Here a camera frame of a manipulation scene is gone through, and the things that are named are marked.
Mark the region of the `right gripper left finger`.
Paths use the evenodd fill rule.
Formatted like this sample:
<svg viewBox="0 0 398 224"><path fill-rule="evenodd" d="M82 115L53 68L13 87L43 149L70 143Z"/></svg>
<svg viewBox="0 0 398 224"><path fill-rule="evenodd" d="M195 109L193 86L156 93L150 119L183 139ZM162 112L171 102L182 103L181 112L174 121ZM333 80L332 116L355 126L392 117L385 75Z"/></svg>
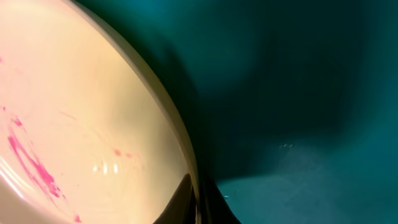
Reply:
<svg viewBox="0 0 398 224"><path fill-rule="evenodd" d="M189 174L184 175L154 224L196 224L196 200Z"/></svg>

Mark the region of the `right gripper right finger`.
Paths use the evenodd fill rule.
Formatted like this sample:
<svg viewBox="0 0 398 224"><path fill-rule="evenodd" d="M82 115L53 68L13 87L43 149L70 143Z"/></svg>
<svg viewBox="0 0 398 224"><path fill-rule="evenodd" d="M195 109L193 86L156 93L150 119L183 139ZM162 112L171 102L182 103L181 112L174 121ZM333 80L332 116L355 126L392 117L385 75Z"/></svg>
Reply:
<svg viewBox="0 0 398 224"><path fill-rule="evenodd" d="M200 184L200 211L202 224L241 224L211 179Z"/></svg>

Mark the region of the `white plate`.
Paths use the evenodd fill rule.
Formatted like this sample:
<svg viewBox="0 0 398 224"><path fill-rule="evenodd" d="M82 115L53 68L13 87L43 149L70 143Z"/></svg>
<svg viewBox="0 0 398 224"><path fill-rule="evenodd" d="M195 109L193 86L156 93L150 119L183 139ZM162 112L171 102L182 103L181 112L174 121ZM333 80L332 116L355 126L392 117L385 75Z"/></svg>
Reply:
<svg viewBox="0 0 398 224"><path fill-rule="evenodd" d="M154 223L187 131L131 45L75 1L1 2L1 222Z"/></svg>

